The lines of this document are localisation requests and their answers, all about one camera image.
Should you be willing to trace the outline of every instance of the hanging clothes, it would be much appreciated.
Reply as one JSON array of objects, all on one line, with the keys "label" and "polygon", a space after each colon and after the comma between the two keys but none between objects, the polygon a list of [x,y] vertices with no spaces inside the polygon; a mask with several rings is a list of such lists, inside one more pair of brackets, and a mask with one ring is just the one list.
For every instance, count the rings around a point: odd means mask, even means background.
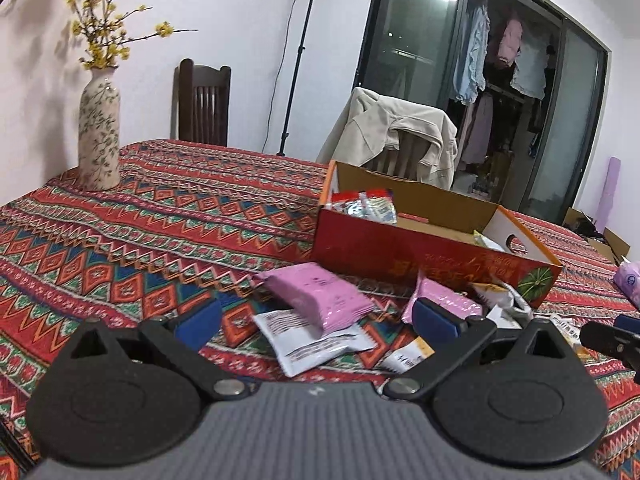
[{"label": "hanging clothes", "polygon": [[536,33],[525,24],[511,79],[511,86],[521,94],[540,100],[545,98],[545,68],[548,63],[546,47],[549,39],[548,32]]},{"label": "hanging clothes", "polygon": [[460,164],[460,159],[462,158],[462,152],[465,147],[466,140],[468,139],[471,128],[474,124],[474,111],[476,108],[476,103],[471,103],[466,106],[465,114],[462,117],[462,126],[458,131],[458,154],[456,155],[456,160],[453,163],[454,171],[458,169],[458,165]]},{"label": "hanging clothes", "polygon": [[513,61],[520,49],[522,41],[522,23],[515,11],[511,18],[498,29],[487,47],[486,61],[497,68],[504,69],[513,66]]},{"label": "hanging clothes", "polygon": [[498,66],[503,68],[513,65],[516,55],[520,49],[522,40],[522,24],[514,12],[511,19],[504,28],[500,45],[498,46]]},{"label": "hanging clothes", "polygon": [[486,92],[480,98],[474,126],[469,134],[469,142],[462,153],[465,164],[481,164],[486,157],[491,136],[491,124],[494,120],[494,99]]},{"label": "hanging clothes", "polygon": [[471,104],[478,97],[478,89],[484,90],[484,59],[489,41],[489,10],[486,0],[463,19],[464,38],[458,53],[453,75],[451,98],[463,104]]}]

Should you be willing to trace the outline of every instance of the vase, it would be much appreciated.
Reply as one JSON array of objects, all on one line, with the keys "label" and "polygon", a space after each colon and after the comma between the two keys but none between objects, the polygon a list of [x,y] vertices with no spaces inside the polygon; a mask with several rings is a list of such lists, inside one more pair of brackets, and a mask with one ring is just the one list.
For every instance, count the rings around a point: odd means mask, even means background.
[{"label": "vase", "polygon": [[78,171],[80,186],[104,191],[120,183],[120,91],[115,68],[92,68],[80,99]]}]

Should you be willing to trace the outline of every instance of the cardboard box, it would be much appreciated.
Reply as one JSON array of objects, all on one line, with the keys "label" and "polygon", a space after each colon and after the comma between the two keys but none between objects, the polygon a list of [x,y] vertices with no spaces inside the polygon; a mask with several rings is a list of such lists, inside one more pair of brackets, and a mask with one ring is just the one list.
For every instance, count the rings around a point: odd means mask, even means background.
[{"label": "cardboard box", "polygon": [[[380,188],[392,190],[398,212],[429,222],[399,218],[394,226],[324,208],[335,192]],[[551,251],[505,208],[428,184],[331,161],[320,204],[312,258],[334,272],[415,286],[421,267],[456,290],[499,278],[537,307],[562,270]],[[475,245],[474,230],[504,248],[517,238],[526,255]]]},{"label": "cardboard box", "polygon": [[[564,216],[564,222],[562,222],[562,225],[573,228],[575,223],[581,218],[586,218],[589,222],[593,223],[593,219],[591,217],[585,215],[582,211],[578,211],[577,209],[570,207]],[[596,249],[596,251],[602,254],[602,256],[612,264],[619,265],[623,261],[623,258],[629,254],[631,246],[606,227],[604,228],[602,236],[609,245],[603,244],[594,238],[587,238],[587,241],[591,247]]]}]

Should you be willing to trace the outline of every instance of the screw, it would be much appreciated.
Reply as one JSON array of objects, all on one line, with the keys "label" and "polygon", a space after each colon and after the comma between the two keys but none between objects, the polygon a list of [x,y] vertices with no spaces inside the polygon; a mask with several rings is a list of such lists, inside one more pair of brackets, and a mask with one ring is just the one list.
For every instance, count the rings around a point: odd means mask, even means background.
[{"label": "screw", "polygon": [[466,323],[468,325],[475,325],[484,321],[484,316],[478,316],[478,314],[472,314],[466,317]]},{"label": "screw", "polygon": [[213,389],[223,397],[237,397],[244,392],[245,386],[237,379],[222,379],[214,384]]},{"label": "screw", "polygon": [[420,384],[414,379],[408,377],[401,377],[399,379],[392,379],[389,382],[389,390],[399,396],[413,395],[420,389]]}]

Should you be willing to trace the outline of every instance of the beige jacket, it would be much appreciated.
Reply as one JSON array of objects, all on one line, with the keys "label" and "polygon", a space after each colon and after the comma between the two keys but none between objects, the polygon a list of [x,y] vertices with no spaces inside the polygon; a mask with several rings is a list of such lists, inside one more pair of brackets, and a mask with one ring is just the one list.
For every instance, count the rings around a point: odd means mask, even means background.
[{"label": "beige jacket", "polygon": [[456,127],[446,113],[360,87],[353,89],[316,162],[326,164],[334,158],[362,166],[385,148],[398,150],[399,130],[430,142],[418,162],[418,181],[450,189],[458,146]]}]

